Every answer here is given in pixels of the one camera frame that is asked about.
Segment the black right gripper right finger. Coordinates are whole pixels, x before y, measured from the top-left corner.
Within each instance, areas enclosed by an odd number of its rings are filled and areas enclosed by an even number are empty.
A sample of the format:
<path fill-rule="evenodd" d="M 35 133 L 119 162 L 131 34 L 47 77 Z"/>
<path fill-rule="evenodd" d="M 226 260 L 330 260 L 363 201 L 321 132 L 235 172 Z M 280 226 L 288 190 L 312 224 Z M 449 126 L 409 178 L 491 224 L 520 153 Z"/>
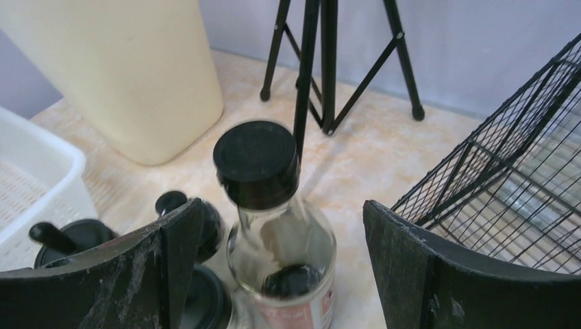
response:
<path fill-rule="evenodd" d="M 580 277 L 510 264 L 406 221 L 362 210 L 389 328 L 579 328 Z"/>

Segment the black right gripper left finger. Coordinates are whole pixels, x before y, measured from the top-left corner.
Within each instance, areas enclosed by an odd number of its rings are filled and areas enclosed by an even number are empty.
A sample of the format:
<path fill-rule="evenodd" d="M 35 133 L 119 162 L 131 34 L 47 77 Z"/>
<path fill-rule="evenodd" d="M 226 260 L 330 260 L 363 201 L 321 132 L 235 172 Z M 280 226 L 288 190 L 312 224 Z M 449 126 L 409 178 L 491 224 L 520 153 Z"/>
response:
<path fill-rule="evenodd" d="M 196 261 L 200 199 L 39 269 L 1 273 L 2 328 L 178 328 Z"/>

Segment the black-lid clear jar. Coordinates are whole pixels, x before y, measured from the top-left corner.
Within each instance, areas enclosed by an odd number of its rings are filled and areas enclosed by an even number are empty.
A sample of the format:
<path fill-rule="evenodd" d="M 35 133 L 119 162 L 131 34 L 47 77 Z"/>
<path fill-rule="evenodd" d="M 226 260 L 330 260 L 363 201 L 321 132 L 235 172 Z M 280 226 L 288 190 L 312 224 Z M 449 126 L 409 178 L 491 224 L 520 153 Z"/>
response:
<path fill-rule="evenodd" d="M 232 299 L 223 282 L 209 268 L 195 265 L 179 329 L 227 328 Z"/>

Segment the black-lid jar white beads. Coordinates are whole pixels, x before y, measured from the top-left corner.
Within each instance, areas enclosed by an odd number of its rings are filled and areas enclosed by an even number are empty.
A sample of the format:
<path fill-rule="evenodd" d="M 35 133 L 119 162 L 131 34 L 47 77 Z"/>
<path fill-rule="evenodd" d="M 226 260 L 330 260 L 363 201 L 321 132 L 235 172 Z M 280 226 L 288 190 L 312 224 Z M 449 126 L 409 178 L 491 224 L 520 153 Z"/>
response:
<path fill-rule="evenodd" d="M 29 229 L 28 235 L 31 240 L 41 245 L 34 261 L 35 269 L 92 249 L 119 236 L 98 219 L 80 219 L 62 228 L 43 221 L 35 223 Z"/>

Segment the shiny black-lid spice jar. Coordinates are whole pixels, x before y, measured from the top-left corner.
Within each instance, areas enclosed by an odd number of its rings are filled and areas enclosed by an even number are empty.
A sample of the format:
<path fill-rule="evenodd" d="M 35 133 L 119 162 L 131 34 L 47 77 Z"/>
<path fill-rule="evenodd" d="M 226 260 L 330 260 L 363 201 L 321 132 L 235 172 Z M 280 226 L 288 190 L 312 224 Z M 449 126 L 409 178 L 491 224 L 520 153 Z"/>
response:
<path fill-rule="evenodd" d="M 159 196 L 155 202 L 155 210 L 159 217 L 187 204 L 190 199 L 179 190 L 167 191 Z M 201 199 L 196 211 L 186 211 L 186 219 L 195 224 L 195 230 L 191 233 L 198 240 L 197 262 L 207 263 L 216 256 L 221 248 L 225 236 L 225 224 L 218 210 L 208 201 Z"/>

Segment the tall sauce bottle black cap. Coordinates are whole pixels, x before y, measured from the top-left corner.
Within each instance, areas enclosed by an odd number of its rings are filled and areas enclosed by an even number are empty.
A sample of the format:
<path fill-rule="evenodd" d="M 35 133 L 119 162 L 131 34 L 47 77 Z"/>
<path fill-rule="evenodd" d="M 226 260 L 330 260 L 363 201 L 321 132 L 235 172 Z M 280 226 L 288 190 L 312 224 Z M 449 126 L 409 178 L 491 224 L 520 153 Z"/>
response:
<path fill-rule="evenodd" d="M 238 212 L 226 252 L 235 282 L 271 328 L 329 328 L 336 237 L 297 192 L 293 135 L 276 122 L 244 122 L 219 138 L 213 160 Z"/>

